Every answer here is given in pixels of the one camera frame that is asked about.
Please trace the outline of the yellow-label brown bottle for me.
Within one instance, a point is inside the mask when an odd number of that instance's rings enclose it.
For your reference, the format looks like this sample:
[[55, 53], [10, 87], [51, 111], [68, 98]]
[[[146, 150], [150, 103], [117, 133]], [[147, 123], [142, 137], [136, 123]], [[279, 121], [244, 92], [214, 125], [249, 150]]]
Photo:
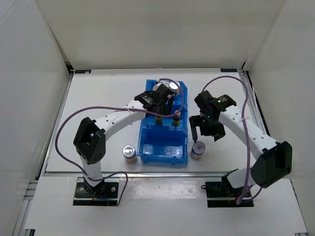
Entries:
[[179, 110], [175, 111], [175, 115], [173, 116], [172, 120], [172, 126], [180, 126], [180, 120], [181, 120], [181, 112]]
[[163, 125], [163, 118], [155, 116], [155, 125]]

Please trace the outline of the tall blue-label shaker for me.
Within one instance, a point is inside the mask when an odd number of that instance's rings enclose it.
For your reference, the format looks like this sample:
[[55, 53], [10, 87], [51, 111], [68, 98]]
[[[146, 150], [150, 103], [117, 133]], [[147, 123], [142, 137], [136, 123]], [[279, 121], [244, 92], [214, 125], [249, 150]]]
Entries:
[[177, 81], [169, 82], [169, 88], [176, 94], [180, 94], [180, 84]]

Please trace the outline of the short red-label jar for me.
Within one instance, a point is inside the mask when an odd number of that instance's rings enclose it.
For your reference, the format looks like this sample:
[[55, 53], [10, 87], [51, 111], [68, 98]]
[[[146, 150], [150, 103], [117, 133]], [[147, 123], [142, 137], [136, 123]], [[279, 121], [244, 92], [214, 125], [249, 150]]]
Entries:
[[200, 160], [202, 155], [205, 152], [205, 149], [206, 149], [206, 146], [203, 142], [201, 141], [195, 142], [191, 147], [190, 157], [193, 160]]

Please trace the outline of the short silver-lid jar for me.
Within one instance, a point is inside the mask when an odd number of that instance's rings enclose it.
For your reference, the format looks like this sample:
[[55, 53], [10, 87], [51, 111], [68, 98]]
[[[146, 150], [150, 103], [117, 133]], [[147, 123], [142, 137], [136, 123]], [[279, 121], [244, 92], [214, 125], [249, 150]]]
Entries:
[[126, 145], [122, 153], [126, 163], [133, 164], [137, 161], [136, 149], [133, 145]]

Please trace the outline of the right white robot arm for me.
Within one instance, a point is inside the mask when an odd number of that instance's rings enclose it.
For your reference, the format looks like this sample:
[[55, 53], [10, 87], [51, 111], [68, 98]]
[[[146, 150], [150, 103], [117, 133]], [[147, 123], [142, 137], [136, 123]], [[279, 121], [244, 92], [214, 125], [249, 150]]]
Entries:
[[256, 162], [243, 169], [226, 173], [221, 178], [220, 189], [226, 196], [233, 196], [244, 186], [258, 185], [267, 188], [292, 171], [292, 146], [278, 142], [258, 126], [242, 116], [240, 107], [228, 95], [212, 97], [203, 91], [194, 99], [200, 114], [189, 118], [194, 145], [192, 151], [201, 152], [197, 146], [200, 130], [202, 136], [211, 136], [215, 141], [225, 136], [229, 128], [250, 150]]

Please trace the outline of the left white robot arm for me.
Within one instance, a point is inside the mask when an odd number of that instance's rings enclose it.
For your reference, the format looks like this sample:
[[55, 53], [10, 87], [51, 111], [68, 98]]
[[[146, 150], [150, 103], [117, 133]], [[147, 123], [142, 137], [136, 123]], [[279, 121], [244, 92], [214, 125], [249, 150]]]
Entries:
[[144, 119], [148, 112], [169, 115], [173, 100], [180, 92], [177, 82], [158, 81], [153, 90], [134, 97], [122, 109], [101, 118], [84, 118], [74, 138], [74, 146], [83, 164], [84, 188], [93, 197], [105, 194], [101, 159], [106, 154], [106, 141], [126, 126]]

